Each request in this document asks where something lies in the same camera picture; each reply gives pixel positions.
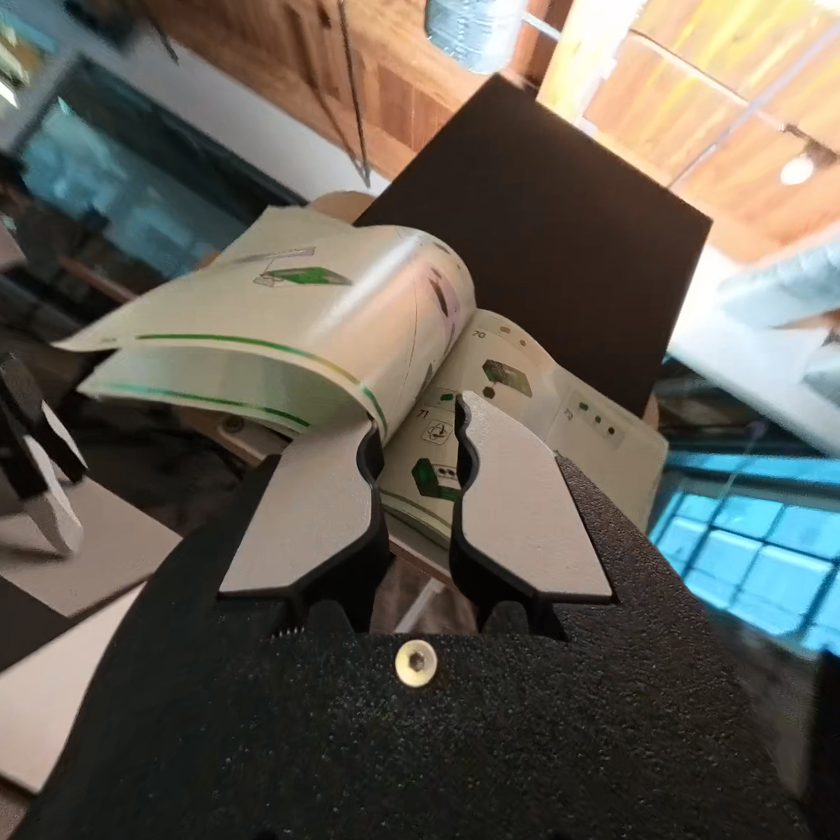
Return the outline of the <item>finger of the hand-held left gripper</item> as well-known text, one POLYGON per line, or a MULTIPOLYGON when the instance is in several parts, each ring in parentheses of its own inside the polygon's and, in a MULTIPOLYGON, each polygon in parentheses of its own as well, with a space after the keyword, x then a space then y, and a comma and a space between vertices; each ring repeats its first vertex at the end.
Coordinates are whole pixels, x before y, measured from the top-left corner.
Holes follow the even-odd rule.
POLYGON ((87 461, 70 432, 44 400, 40 404, 39 444, 69 482, 81 482, 86 478, 87 461))
POLYGON ((23 500, 23 510, 60 557, 70 557, 81 547, 83 527, 46 453, 34 453, 46 489, 23 500))

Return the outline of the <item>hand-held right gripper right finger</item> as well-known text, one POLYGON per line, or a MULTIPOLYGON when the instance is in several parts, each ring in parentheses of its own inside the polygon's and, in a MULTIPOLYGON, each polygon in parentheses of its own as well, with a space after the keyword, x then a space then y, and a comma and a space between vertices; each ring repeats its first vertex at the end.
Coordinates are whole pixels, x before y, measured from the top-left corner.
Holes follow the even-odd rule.
POLYGON ((474 392, 456 400, 453 583, 480 631, 494 613, 519 614, 533 635, 565 640, 556 605, 604 605, 613 588, 557 456, 474 392))

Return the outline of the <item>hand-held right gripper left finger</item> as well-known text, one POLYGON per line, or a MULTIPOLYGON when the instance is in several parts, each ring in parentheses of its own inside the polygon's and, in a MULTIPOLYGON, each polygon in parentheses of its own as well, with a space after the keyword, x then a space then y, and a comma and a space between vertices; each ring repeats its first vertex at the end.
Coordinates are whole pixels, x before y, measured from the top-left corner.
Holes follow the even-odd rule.
POLYGON ((299 618, 336 602, 367 634, 389 569, 383 467, 374 420, 334 420, 297 437, 276 462, 218 595, 278 596, 299 618))

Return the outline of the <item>lego instruction booklet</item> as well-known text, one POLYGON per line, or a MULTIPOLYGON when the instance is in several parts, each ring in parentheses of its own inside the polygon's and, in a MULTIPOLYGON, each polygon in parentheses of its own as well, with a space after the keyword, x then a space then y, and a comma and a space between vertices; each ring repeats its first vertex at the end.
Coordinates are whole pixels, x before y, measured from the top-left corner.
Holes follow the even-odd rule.
POLYGON ((298 436, 359 407, 377 424, 385 508, 439 544, 459 497, 457 395, 474 392, 571 459, 645 531, 668 446, 476 306, 467 265, 410 227, 270 207, 207 267, 54 343, 110 353, 96 398, 229 411, 298 436))

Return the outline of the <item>white book stand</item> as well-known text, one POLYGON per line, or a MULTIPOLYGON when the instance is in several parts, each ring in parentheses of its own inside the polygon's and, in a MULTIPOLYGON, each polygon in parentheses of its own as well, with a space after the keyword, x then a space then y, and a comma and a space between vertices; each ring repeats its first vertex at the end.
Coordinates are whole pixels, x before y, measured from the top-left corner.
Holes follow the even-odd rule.
MULTIPOLYGON (((710 221, 493 77, 356 223, 439 235, 480 309, 514 321, 563 368, 641 418, 710 221)), ((574 462, 554 452, 613 588, 556 605, 572 638, 622 653, 695 653, 701 608, 574 462)))

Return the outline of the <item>paned glass window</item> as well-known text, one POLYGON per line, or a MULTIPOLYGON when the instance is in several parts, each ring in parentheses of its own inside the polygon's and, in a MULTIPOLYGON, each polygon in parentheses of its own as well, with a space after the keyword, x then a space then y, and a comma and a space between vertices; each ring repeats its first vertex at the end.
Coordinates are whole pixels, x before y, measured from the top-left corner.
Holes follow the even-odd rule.
POLYGON ((677 449, 648 536, 714 612, 839 655, 837 458, 677 449))

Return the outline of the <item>ceiling spot lamp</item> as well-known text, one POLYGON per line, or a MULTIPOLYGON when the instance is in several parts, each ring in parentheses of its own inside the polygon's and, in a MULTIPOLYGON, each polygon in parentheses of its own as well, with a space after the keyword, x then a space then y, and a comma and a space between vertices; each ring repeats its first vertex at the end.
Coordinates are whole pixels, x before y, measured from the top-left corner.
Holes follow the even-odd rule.
POLYGON ((794 158, 786 162, 780 171, 780 182, 786 186, 798 186, 811 179, 816 173, 834 167, 839 153, 830 146, 813 138, 792 123, 786 123, 784 133, 803 143, 794 158))

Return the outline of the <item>silver ventilation duct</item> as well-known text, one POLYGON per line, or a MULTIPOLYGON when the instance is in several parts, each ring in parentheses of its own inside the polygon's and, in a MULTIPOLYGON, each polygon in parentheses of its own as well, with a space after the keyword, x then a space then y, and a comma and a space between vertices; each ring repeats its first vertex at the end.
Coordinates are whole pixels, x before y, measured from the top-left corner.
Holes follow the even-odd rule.
POLYGON ((505 69, 529 1, 426 1, 428 41, 461 67, 486 76, 505 69))

